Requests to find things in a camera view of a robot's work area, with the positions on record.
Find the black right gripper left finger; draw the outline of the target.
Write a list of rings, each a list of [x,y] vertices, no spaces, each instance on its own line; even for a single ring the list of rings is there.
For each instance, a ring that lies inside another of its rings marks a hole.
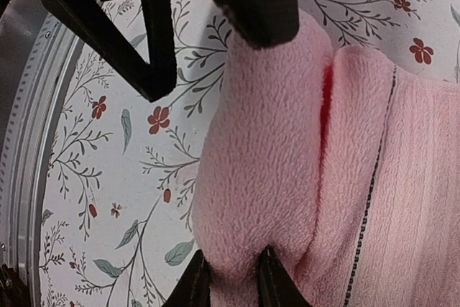
[[[209,307],[210,269],[201,249],[191,258],[163,307]]]

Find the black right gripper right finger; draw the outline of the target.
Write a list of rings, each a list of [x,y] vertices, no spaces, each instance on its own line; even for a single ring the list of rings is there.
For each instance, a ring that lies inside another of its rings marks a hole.
[[[257,287],[259,306],[311,307],[271,246],[265,247],[259,256]]]

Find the pink towel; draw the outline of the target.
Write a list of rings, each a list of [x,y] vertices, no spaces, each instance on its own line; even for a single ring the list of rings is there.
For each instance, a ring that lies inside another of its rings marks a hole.
[[[272,246],[313,306],[459,304],[459,87],[377,50],[234,35],[206,135],[193,233],[212,306],[256,306]]]

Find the floral tablecloth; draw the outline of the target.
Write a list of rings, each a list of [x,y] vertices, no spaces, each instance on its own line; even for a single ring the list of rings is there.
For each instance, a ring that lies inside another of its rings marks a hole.
[[[299,0],[336,47],[459,82],[459,0]],[[172,0],[178,86],[151,104],[88,46],[70,56],[41,220],[38,306],[160,306],[193,253],[190,205],[231,26]]]

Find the front aluminium rail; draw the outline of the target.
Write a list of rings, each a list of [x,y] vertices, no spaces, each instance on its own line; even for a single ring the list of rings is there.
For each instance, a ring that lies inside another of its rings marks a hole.
[[[47,164],[82,41],[47,15],[20,70],[1,151],[1,262],[31,288],[38,256]]]

